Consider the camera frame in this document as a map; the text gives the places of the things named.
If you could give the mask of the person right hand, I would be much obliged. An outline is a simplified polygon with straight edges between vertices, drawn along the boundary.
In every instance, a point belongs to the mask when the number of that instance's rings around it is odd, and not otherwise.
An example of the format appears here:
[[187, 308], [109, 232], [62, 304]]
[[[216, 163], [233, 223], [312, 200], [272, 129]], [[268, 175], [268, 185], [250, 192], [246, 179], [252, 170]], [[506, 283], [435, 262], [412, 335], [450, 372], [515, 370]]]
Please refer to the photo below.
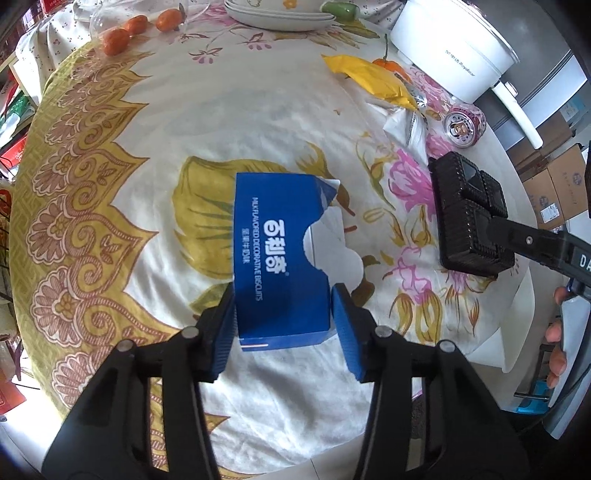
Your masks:
[[560, 347], [562, 333], [563, 328], [561, 320], [552, 323], [545, 333], [546, 340], [554, 345], [554, 349], [549, 359], [549, 374], [547, 376], [547, 386], [550, 389], [557, 386], [560, 376], [567, 368], [566, 356]]

